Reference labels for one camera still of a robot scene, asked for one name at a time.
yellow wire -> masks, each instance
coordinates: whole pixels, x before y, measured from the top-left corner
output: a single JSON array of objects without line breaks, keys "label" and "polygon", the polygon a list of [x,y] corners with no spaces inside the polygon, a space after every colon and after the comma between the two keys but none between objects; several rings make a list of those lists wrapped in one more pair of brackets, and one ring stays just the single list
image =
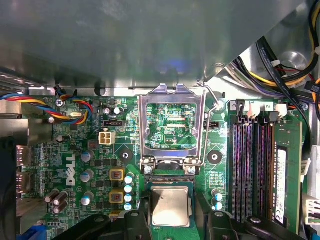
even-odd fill
[{"label": "yellow wire", "polygon": [[83,124],[86,121],[87,117],[88,117],[88,111],[85,111],[83,120],[81,122],[77,123],[77,125]]},{"label": "yellow wire", "polygon": [[42,105],[47,105],[47,104],[44,103],[43,101],[37,100],[37,99],[17,100],[16,102],[19,102],[19,103],[27,103],[27,104],[30,104],[30,103],[38,103],[38,104],[42,104]]},{"label": "yellow wire", "polygon": [[[255,77],[256,79],[258,79],[258,80],[266,83],[266,84],[269,85],[269,86],[272,86],[272,87],[276,87],[276,86],[277,86],[274,81],[264,79],[264,78],[258,76],[257,74],[255,74],[255,73],[253,73],[253,72],[251,72],[251,71],[250,71],[249,73],[250,73],[253,77]],[[293,81],[287,82],[286,85],[287,85],[287,86],[291,86],[291,85],[299,84],[299,83],[301,83],[301,80],[304,80],[305,78],[306,78],[306,77],[299,78],[299,79],[297,79],[297,80],[293,80]]]},{"label": "yellow wire", "polygon": [[[312,16],[312,25],[313,27],[315,28],[316,27],[316,23],[317,23],[317,19],[318,19],[318,14],[320,12],[320,5],[316,8],[313,16]],[[315,42],[314,42],[314,39],[312,38],[312,35],[311,35],[311,31],[309,29],[309,35],[310,35],[310,39],[311,39],[311,45],[312,45],[312,49],[314,50],[315,49]],[[310,66],[312,62],[312,59],[310,59],[309,63],[308,63],[308,66]],[[272,87],[277,87],[277,84],[271,80],[267,80],[263,77],[260,77],[258,76],[257,74],[253,73],[253,72],[249,72],[253,77],[255,77],[256,79],[266,83],[267,85],[269,86],[272,86]],[[293,81],[289,81],[289,82],[286,82],[285,84],[287,86],[291,86],[291,85],[295,85],[295,84],[299,84],[299,83],[302,83],[303,80],[307,77],[308,75],[302,77],[302,78],[299,78],[297,80],[293,80]]]}]

mounting screw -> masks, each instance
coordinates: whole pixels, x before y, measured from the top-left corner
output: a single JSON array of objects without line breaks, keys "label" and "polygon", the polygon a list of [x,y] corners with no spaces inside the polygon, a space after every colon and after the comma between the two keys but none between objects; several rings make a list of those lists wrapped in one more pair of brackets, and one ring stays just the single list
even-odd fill
[{"label": "mounting screw", "polygon": [[152,166],[145,166],[144,167],[144,174],[150,175],[154,171],[154,168]]},{"label": "mounting screw", "polygon": [[215,212],[214,215],[216,215],[218,218],[221,218],[224,216],[224,214],[220,211]]},{"label": "mounting screw", "polygon": [[55,105],[59,108],[63,107],[65,105],[65,102],[62,101],[61,99],[55,100]]},{"label": "mounting screw", "polygon": [[309,109],[309,105],[306,104],[305,102],[302,103],[302,109],[303,111],[307,111]]},{"label": "mounting screw", "polygon": [[217,154],[213,154],[212,155],[212,160],[217,160],[218,159],[218,155]]},{"label": "mounting screw", "polygon": [[196,168],[195,168],[194,166],[188,167],[186,171],[187,171],[188,174],[190,174],[190,175],[195,175],[195,174],[196,174]]},{"label": "mounting screw", "polygon": [[255,224],[261,223],[261,220],[259,218],[257,218],[257,217],[252,217],[250,220],[251,220],[251,222],[253,222]]}]

capacitor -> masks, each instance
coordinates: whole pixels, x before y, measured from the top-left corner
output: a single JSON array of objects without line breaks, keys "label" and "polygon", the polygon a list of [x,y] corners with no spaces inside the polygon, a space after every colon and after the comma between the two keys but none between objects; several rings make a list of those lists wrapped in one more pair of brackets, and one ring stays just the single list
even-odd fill
[{"label": "capacitor", "polygon": [[70,139],[71,139],[71,137],[69,135],[65,135],[65,136],[59,135],[56,137],[56,141],[58,143],[65,143],[65,142],[69,141]]},{"label": "capacitor", "polygon": [[51,116],[48,118],[48,123],[57,125],[62,124],[62,121]]},{"label": "capacitor", "polygon": [[219,211],[222,209],[223,205],[221,202],[217,202],[214,207],[215,207],[215,210]]},{"label": "capacitor", "polygon": [[53,200],[53,204],[59,206],[65,199],[67,199],[68,193],[66,191],[60,192],[58,196]]},{"label": "capacitor", "polygon": [[222,194],[219,192],[218,189],[213,189],[211,191],[211,195],[212,197],[214,197],[215,200],[217,200],[218,202],[220,202],[223,198]]},{"label": "capacitor", "polygon": [[115,115],[122,115],[124,114],[125,110],[122,107],[115,107],[113,112]]},{"label": "capacitor", "polygon": [[114,113],[114,109],[112,107],[106,107],[103,109],[103,113],[106,115],[112,115]]},{"label": "capacitor", "polygon": [[92,150],[87,150],[81,154],[81,160],[84,161],[85,163],[94,159],[94,157],[95,157],[95,153]]},{"label": "capacitor", "polygon": [[132,192],[132,186],[130,186],[130,185],[125,185],[125,186],[124,186],[124,191],[125,191],[127,194],[131,193],[131,192]]},{"label": "capacitor", "polygon": [[90,191],[87,191],[81,198],[81,204],[83,206],[88,206],[91,201],[94,199],[95,195],[90,192]]},{"label": "capacitor", "polygon": [[124,201],[125,201],[126,203],[131,203],[131,202],[132,202],[132,196],[131,196],[130,194],[126,194],[126,195],[124,196]]},{"label": "capacitor", "polygon": [[45,198],[44,201],[49,204],[51,203],[58,195],[60,191],[58,189],[53,189]]},{"label": "capacitor", "polygon": [[131,210],[131,209],[132,209],[132,205],[131,205],[130,203],[126,203],[126,204],[124,205],[124,210],[129,211],[129,210]]},{"label": "capacitor", "polygon": [[59,213],[61,213],[67,206],[68,206],[68,202],[67,202],[67,201],[63,201],[63,202],[61,202],[61,204],[60,204],[59,206],[55,206],[52,211],[53,211],[54,214],[59,214]]},{"label": "capacitor", "polygon": [[91,179],[93,179],[95,176],[94,171],[91,169],[85,170],[83,173],[80,175],[80,180],[84,183],[89,182]]},{"label": "capacitor", "polygon": [[124,182],[125,184],[130,185],[135,179],[135,175],[131,172],[127,173],[125,178],[124,178]]}]

colored wires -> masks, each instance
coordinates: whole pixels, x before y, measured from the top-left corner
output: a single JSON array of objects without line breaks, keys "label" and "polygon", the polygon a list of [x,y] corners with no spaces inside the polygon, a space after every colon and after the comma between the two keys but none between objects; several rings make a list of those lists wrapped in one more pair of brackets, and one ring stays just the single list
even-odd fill
[{"label": "colored wires", "polygon": [[[284,76],[284,74],[280,74],[282,76],[282,79],[285,81],[285,84],[287,86],[292,86],[296,84],[303,83],[305,78],[315,69],[315,67],[318,64],[319,55],[316,53],[316,48],[319,47],[319,39],[317,34],[317,19],[320,14],[320,6],[317,6],[319,3],[319,0],[316,0],[313,5],[311,6],[309,16],[308,16],[308,23],[309,23],[309,34],[310,34],[310,40],[312,45],[312,59],[308,63],[308,66],[304,70],[299,70],[298,73],[290,75],[290,76]],[[270,61],[276,61],[278,60],[274,52],[272,51],[271,47],[269,46],[267,40],[265,37],[262,37],[260,40],[260,44],[264,47],[265,51],[270,56]],[[268,86],[276,87],[277,84],[273,82],[272,80],[267,80],[261,76],[258,76],[257,74],[253,72],[249,72],[254,78],[266,83]]]},{"label": "colored wires", "polygon": [[71,95],[66,95],[66,94],[61,95],[60,99],[63,101],[70,100],[70,101],[73,101],[79,105],[84,106],[84,108],[86,109],[84,115],[79,119],[72,119],[68,116],[61,114],[57,110],[53,109],[52,107],[47,105],[45,102],[38,100],[38,99],[35,99],[31,96],[25,96],[25,95],[17,94],[17,93],[7,93],[7,94],[0,95],[0,100],[6,100],[9,102],[26,103],[26,104],[33,105],[33,106],[37,107],[38,109],[45,111],[47,114],[53,116],[54,118],[59,119],[64,124],[80,125],[80,124],[83,124],[88,118],[91,117],[92,112],[93,112],[93,108],[89,103],[87,103],[77,97],[74,97]]}]

green circuit board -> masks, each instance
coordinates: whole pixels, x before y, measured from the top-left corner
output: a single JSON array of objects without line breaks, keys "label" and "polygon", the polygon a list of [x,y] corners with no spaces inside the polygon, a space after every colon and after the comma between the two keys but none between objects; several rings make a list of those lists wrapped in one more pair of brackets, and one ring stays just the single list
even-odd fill
[{"label": "green circuit board", "polygon": [[[63,107],[56,107],[55,96],[38,97],[45,101],[51,107],[57,109],[60,113],[70,116],[72,113],[84,113],[77,104],[67,102]],[[111,181],[110,170],[114,168],[123,168],[124,175],[133,173],[134,178],[134,197],[132,208],[137,207],[141,192],[145,189],[144,175],[140,173],[140,133],[139,133],[139,113],[137,97],[83,97],[83,100],[97,103],[99,107],[94,108],[94,114],[91,119],[82,125],[53,125],[53,141],[35,146],[32,149],[32,165],[22,168],[23,172],[33,171],[36,174],[34,190],[29,194],[23,194],[23,198],[44,198],[53,189],[68,192],[68,206],[59,214],[53,214],[52,203],[48,205],[48,213],[42,219],[48,226],[47,239],[53,239],[61,232],[74,226],[90,215],[102,213],[109,216],[116,216],[124,210],[124,202],[120,204],[110,203],[109,193],[113,190],[123,190],[123,181]],[[123,115],[110,118],[104,114],[104,107],[120,107],[124,109]],[[160,105],[153,104],[148,106],[148,120],[151,125],[151,133],[154,134],[150,139],[150,146],[167,146],[167,149],[187,149],[195,145],[194,137],[190,137],[190,129],[194,124],[195,106],[193,105]],[[226,202],[228,201],[227,186],[227,140],[228,140],[228,117],[227,105],[217,111],[212,120],[219,123],[219,127],[209,131],[207,151],[217,150],[222,153],[222,161],[219,164],[211,164],[205,160],[199,175],[195,177],[195,189],[197,192],[205,193],[209,203],[212,200],[211,191],[219,189],[223,195],[221,201],[223,210],[228,210]],[[109,131],[115,131],[115,144],[111,146],[99,145],[98,135],[103,132],[104,121],[125,121],[125,126],[108,126]],[[174,124],[179,126],[171,127],[173,134],[166,135],[166,129],[160,125]],[[59,143],[56,141],[58,136],[69,136],[70,140]],[[166,139],[172,139],[172,143],[166,142]],[[133,158],[130,162],[123,163],[121,152],[123,149],[129,149]],[[94,158],[89,162],[81,160],[81,154],[84,151],[94,152]],[[75,185],[67,186],[68,170],[67,164],[70,158],[75,159]],[[94,177],[87,183],[80,180],[80,175],[85,170],[92,170]],[[157,175],[183,175],[183,170],[157,170]],[[86,192],[91,192],[94,199],[88,206],[81,204],[81,198]],[[155,240],[172,238],[174,240],[184,240],[186,237],[192,240],[200,240],[198,230],[195,224],[188,228],[172,227],[151,227],[152,235]]]},{"label": "green circuit board", "polygon": [[151,149],[192,149],[197,140],[192,135],[196,106],[193,104],[148,104],[150,128],[146,146]]}]

